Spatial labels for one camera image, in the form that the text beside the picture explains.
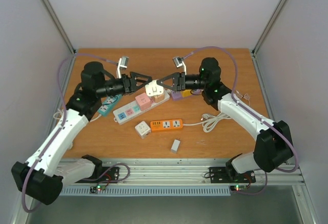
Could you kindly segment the beige cube socket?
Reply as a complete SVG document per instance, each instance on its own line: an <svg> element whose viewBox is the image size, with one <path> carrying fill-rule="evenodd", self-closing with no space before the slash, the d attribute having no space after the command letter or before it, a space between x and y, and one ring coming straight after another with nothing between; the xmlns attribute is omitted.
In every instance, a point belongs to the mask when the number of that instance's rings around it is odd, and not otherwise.
<svg viewBox="0 0 328 224"><path fill-rule="evenodd" d="M165 98L165 94L164 93L162 93L160 95L154 95L154 96L151 97L152 101L154 103L156 103L156 104L159 103L159 102L161 102L161 101L163 101L164 98Z"/></svg>

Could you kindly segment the pink cube socket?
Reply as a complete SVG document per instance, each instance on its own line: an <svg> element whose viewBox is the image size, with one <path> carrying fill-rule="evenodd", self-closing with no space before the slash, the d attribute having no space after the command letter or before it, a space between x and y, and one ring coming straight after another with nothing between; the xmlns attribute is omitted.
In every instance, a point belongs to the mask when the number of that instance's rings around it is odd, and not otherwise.
<svg viewBox="0 0 328 224"><path fill-rule="evenodd" d="M137 105L139 106L140 111L144 111L144 110L150 108L151 104L152 104L150 98L147 96L147 94L145 92L136 96L135 101L136 101Z"/></svg>

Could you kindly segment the white cube socket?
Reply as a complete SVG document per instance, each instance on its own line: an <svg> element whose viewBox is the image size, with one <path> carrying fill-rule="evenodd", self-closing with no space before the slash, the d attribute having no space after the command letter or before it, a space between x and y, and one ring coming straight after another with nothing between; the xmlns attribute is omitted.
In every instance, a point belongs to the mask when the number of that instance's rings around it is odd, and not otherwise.
<svg viewBox="0 0 328 224"><path fill-rule="evenodd" d="M149 134L151 134L151 128L145 121L142 121L137 124L135 126L135 131L142 139L146 138Z"/></svg>

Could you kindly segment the small white square charger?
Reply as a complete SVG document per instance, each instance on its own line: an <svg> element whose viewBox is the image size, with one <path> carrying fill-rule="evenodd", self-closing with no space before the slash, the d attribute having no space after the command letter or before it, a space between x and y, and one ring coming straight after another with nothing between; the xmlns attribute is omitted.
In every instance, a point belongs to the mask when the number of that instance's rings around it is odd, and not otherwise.
<svg viewBox="0 0 328 224"><path fill-rule="evenodd" d="M153 80L145 85L146 95L148 97L162 95L164 93L164 87L157 84L157 80Z"/></svg>

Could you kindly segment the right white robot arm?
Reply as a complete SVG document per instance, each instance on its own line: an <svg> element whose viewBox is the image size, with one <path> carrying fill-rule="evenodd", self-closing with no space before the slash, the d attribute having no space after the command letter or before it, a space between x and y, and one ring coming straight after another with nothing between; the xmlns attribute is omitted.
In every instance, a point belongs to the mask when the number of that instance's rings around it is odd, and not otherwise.
<svg viewBox="0 0 328 224"><path fill-rule="evenodd" d="M157 80L157 84L172 91L202 90L208 105L233 119L254 138L253 152L226 162L228 179L238 181L248 171L279 170L281 164L296 157L288 124L282 120L275 122L247 106L221 81L220 75L217 59L207 57L202 60L198 74L175 72Z"/></svg>

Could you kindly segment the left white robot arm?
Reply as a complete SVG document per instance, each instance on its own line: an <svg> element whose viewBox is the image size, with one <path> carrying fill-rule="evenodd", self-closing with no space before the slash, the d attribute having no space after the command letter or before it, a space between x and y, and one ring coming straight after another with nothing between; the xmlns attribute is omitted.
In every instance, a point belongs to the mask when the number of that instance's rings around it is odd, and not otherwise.
<svg viewBox="0 0 328 224"><path fill-rule="evenodd" d="M50 205L66 186L80 180L101 180L102 161L90 155L60 170L57 166L75 137L102 106L102 98L135 93L152 81L151 76L136 72L129 75L118 73L114 77L100 62L85 64L80 77L81 82L64 105L63 116L44 143L24 163L16 162L11 169L22 193L22 203L25 203L26 196L30 196Z"/></svg>

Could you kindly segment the yellow cube socket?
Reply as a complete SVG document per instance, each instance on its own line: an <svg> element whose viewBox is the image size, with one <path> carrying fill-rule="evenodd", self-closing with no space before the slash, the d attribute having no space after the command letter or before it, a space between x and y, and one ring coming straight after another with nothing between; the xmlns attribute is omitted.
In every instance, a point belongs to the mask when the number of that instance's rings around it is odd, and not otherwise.
<svg viewBox="0 0 328 224"><path fill-rule="evenodd" d="M184 90L181 91L180 93L182 98L186 98L193 95L191 90Z"/></svg>

